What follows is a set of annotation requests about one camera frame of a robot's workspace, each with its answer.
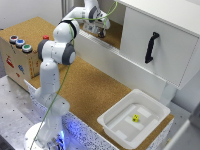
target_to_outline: brown box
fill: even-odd
[[[24,79],[30,80],[39,74],[41,61],[38,59],[38,54],[33,52],[25,54],[21,49],[1,37],[0,49],[6,74],[25,90],[28,90]]]

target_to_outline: yellow object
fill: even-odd
[[[133,121],[134,121],[134,122],[138,122],[138,120],[139,120],[139,115],[136,115],[136,114],[135,114],[135,115],[133,116]]]

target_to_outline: green cable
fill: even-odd
[[[105,20],[105,22],[104,22],[104,27],[105,27],[105,24],[106,24],[106,21],[107,21],[107,17],[108,17],[109,15],[111,15],[111,14],[115,11],[115,9],[117,8],[117,4],[118,4],[117,2],[114,2],[114,3],[112,4],[112,6],[110,7],[109,11],[108,11],[109,13],[108,13],[106,16],[104,16],[104,17],[96,18],[96,19],[89,19],[89,18],[73,18],[72,20],[74,20],[74,19],[99,20],[99,19],[102,19],[102,18],[106,18],[106,20]],[[74,35],[73,35],[72,27],[71,27],[70,24],[69,24],[69,26],[70,26],[70,31],[71,31],[71,35],[72,35],[72,39],[73,39],[73,46],[74,46]],[[57,96],[59,95],[59,93],[60,93],[60,91],[61,91],[61,89],[62,89],[62,86],[63,86],[63,84],[64,84],[64,82],[65,82],[65,80],[66,80],[67,74],[68,74],[68,72],[69,72],[69,68],[70,68],[70,65],[69,65],[69,67],[68,67],[68,69],[67,69],[67,72],[65,73],[64,79],[63,79],[63,81],[62,81],[62,83],[61,83],[61,86],[60,86],[60,88],[59,88],[59,90],[58,90],[56,96],[54,97],[54,99],[53,99],[53,101],[52,101],[50,107],[48,108],[48,110],[47,110],[47,112],[46,112],[46,114],[45,114],[45,117],[43,118],[43,120],[42,120],[42,122],[41,122],[41,124],[40,124],[40,127],[39,127],[39,129],[38,129],[38,131],[37,131],[37,134],[36,134],[36,136],[34,137],[33,142],[32,142],[32,144],[31,144],[30,150],[32,149],[33,143],[34,143],[34,141],[36,140],[36,138],[37,138],[37,136],[38,136],[38,134],[39,134],[39,132],[40,132],[40,129],[41,129],[41,127],[42,127],[42,124],[44,123],[44,121],[45,121],[45,119],[46,119],[46,117],[47,117],[47,115],[48,115],[50,109],[52,108],[54,102],[56,101]]]

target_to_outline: white tray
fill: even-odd
[[[140,90],[133,90],[97,120],[105,133],[126,149],[136,149],[169,115],[170,109]],[[133,122],[133,115],[139,122]]]

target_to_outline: black handle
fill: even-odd
[[[149,62],[151,62],[153,60],[153,57],[151,57],[151,53],[153,50],[153,46],[154,46],[154,40],[157,39],[160,35],[156,32],[153,32],[153,36],[151,37],[150,41],[149,41],[149,45],[147,48],[147,53],[146,53],[146,57],[145,57],[145,63],[148,64]]]

